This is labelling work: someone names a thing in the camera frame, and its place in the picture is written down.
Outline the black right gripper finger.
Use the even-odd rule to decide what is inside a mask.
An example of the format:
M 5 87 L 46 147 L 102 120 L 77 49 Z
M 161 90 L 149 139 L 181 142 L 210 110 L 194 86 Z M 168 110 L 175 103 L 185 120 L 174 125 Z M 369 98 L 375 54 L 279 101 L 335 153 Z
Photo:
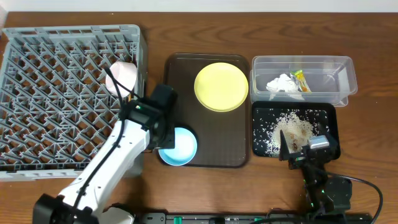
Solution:
M 330 133 L 327 131 L 326 127 L 324 127 L 321 123 L 318 123 L 317 128 L 322 136 L 326 137 L 327 140 L 330 139 Z
M 285 136 L 283 130 L 280 130 L 280 151 L 279 151 L 279 160 L 286 161 L 290 157 L 289 148 L 287 142 L 285 140 Z

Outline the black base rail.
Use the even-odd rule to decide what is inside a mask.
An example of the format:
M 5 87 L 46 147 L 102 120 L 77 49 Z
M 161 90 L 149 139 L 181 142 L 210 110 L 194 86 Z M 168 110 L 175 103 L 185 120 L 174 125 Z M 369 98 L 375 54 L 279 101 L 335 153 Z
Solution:
M 258 214 L 200 214 L 200 213 L 144 213 L 136 215 L 133 224 L 250 224 L 265 220 L 269 223 L 371 223 L 372 216 L 366 213 L 324 215 L 314 220 L 303 215 L 283 210 Z

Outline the black waste tray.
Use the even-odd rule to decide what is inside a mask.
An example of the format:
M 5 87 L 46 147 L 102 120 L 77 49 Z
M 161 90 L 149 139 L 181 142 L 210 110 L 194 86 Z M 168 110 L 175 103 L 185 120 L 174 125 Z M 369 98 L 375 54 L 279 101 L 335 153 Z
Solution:
M 278 157 L 280 132 L 289 152 L 299 152 L 311 137 L 326 131 L 339 142 L 335 107 L 328 103 L 267 102 L 252 105 L 252 150 L 257 156 Z

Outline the white bowl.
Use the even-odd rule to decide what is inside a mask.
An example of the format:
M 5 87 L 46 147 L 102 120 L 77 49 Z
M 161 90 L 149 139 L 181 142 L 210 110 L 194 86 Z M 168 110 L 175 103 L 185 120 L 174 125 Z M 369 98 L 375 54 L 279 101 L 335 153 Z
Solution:
M 110 66 L 110 71 L 118 85 L 121 96 L 127 97 L 133 90 L 137 80 L 137 67 L 131 62 L 115 62 Z

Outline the clear plastic bin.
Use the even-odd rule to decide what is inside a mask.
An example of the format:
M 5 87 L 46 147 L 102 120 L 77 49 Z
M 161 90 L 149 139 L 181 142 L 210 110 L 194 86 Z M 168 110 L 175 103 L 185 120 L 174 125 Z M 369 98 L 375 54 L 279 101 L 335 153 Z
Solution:
M 308 92 L 271 92 L 266 86 L 281 74 L 302 71 Z M 358 90 L 353 61 L 347 56 L 261 55 L 252 60 L 250 73 L 251 101 L 288 101 L 348 104 L 348 97 Z

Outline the dark brown serving tray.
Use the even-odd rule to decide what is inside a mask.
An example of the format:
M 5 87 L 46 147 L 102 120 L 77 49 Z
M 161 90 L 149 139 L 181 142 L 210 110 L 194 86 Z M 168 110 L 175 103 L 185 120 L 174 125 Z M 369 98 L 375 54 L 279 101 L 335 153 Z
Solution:
M 219 113 L 205 108 L 196 98 L 194 81 L 205 66 L 225 62 L 249 75 L 249 64 L 240 55 L 172 54 L 165 63 L 164 83 L 177 92 L 176 127 L 193 131 L 198 149 L 187 164 L 192 167 L 238 168 L 249 159 L 249 100 L 235 110 Z

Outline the light blue bowl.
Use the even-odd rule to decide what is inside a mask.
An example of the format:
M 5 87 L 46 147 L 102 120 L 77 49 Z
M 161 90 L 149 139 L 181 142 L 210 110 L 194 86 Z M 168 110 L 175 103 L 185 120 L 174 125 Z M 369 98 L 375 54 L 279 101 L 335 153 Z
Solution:
M 168 165 L 183 166 L 195 157 L 197 149 L 197 139 L 189 129 L 175 128 L 175 147 L 160 149 L 159 156 Z

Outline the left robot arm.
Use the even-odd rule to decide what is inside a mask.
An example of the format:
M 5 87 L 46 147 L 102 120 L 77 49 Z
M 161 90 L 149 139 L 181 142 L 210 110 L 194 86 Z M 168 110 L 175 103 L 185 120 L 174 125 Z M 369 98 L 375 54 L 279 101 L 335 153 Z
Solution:
M 58 196 L 43 194 L 38 199 L 33 223 L 134 223 L 133 213 L 105 204 L 142 152 L 175 147 L 176 100 L 171 86 L 157 85 L 150 97 L 126 103 L 109 138 L 84 171 Z

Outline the green snack wrapper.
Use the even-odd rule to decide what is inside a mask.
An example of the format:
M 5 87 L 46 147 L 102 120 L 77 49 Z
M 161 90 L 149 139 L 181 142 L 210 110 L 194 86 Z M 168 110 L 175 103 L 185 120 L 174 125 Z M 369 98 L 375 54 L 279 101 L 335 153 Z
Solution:
M 298 85 L 299 90 L 301 92 L 311 93 L 310 87 L 305 79 L 305 75 L 303 70 L 297 70 L 290 74 L 290 77 L 294 80 L 294 82 Z

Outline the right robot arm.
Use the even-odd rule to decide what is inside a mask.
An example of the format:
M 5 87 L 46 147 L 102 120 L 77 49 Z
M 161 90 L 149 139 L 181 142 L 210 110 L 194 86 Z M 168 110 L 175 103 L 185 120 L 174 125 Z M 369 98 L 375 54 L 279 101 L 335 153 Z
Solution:
M 303 174 L 308 212 L 306 218 L 315 220 L 325 215 L 344 215 L 351 208 L 352 182 L 327 174 L 324 165 L 340 156 L 338 141 L 318 125 L 321 135 L 311 137 L 299 152 L 289 151 L 284 132 L 280 132 L 279 160 L 287 161 L 289 169 Z

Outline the grey dishwasher rack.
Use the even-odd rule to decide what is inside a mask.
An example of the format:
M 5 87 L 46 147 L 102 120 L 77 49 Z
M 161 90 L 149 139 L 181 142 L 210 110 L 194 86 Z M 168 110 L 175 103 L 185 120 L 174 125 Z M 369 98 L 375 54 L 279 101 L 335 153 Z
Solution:
M 6 28 L 1 65 L 1 180 L 74 178 L 108 138 L 120 108 L 105 68 L 137 67 L 147 43 L 136 25 Z

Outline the white tissue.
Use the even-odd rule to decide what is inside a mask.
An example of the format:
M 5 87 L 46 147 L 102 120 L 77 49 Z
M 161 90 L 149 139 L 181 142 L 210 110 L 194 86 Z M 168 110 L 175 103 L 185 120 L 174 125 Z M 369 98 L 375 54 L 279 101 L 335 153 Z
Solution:
M 299 86 L 296 84 L 295 80 L 285 73 L 281 74 L 278 78 L 273 79 L 271 82 L 268 82 L 266 89 L 270 92 L 299 92 Z

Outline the spilled rice pile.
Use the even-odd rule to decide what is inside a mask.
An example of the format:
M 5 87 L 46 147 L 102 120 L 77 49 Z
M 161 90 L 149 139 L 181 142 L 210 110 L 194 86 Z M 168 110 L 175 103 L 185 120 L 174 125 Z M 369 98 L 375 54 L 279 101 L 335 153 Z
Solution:
M 257 156 L 277 157 L 280 130 L 290 152 L 298 152 L 311 137 L 318 136 L 317 124 L 328 127 L 324 110 L 256 108 L 252 116 L 252 150 Z

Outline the yellow plate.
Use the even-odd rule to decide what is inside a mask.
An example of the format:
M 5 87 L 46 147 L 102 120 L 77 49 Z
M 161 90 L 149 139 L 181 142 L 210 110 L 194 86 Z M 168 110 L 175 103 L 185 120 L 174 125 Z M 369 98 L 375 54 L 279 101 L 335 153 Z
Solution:
M 201 69 L 194 81 L 197 100 L 207 109 L 228 112 L 241 106 L 249 91 L 248 80 L 241 69 L 216 62 Z

